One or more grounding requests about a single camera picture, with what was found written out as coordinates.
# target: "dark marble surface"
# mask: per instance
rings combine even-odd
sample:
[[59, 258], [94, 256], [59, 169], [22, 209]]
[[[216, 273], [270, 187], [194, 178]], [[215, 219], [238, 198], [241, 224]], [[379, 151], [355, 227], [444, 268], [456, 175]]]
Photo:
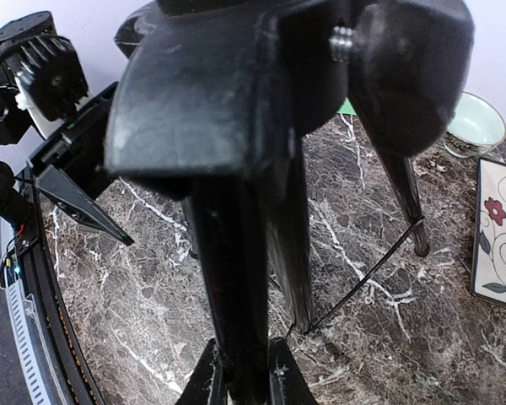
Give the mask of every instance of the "dark marble surface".
[[[405, 230], [356, 118], [305, 141], [315, 314], [336, 303]], [[491, 154], [506, 162], [506, 143]], [[432, 250], [407, 241], [316, 333], [289, 339], [320, 404], [506, 404], [506, 310], [469, 287], [476, 160], [441, 144], [416, 159]], [[110, 404], [172, 404], [213, 336], [179, 206], [117, 181], [100, 203], [137, 243], [121, 246], [46, 213], [70, 317]], [[270, 334], [289, 326], [270, 295]]]

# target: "light green bowl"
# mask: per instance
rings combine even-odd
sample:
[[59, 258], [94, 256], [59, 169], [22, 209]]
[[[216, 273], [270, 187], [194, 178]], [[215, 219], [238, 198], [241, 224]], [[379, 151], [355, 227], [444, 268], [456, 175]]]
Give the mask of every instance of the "light green bowl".
[[506, 124], [495, 108], [470, 93], [461, 95], [448, 125], [444, 147], [458, 158], [485, 154], [506, 139]]

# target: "tripod leg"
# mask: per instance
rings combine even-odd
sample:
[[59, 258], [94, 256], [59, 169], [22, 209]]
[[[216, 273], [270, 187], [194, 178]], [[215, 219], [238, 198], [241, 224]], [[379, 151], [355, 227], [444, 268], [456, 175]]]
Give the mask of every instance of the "tripod leg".
[[252, 190], [238, 178], [205, 178], [191, 214], [224, 376], [235, 405], [268, 391], [266, 231]]
[[[403, 158], [389, 152], [377, 150], [391, 186], [396, 194], [397, 201], [405, 215], [406, 221], [411, 224], [422, 217], [422, 206], [417, 188], [416, 176], [412, 168], [412, 159]], [[414, 252], [419, 257], [429, 254], [429, 242], [423, 224], [420, 224], [412, 233]]]
[[265, 205], [268, 256], [294, 325], [299, 332], [311, 326], [313, 300], [310, 274], [310, 219], [304, 171], [302, 139], [288, 172], [285, 198]]

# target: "black tripod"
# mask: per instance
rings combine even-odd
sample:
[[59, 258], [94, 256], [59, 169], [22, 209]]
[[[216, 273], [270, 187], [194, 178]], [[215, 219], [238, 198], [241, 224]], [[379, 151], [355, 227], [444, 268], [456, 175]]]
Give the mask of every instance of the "black tripod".
[[124, 23], [105, 167], [186, 200], [216, 332], [179, 404], [316, 403], [267, 340], [268, 257], [311, 326], [301, 138], [348, 89], [426, 256], [411, 157], [449, 123], [472, 32], [463, 2], [434, 0], [167, 0]]

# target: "red flower design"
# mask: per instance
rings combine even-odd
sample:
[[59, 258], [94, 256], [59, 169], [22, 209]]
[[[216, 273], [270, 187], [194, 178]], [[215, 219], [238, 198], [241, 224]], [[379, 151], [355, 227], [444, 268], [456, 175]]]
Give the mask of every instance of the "red flower design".
[[503, 219], [506, 218], [506, 213], [503, 210], [503, 204], [500, 201], [489, 198], [484, 202], [489, 211], [489, 217], [497, 223], [498, 226], [503, 226]]

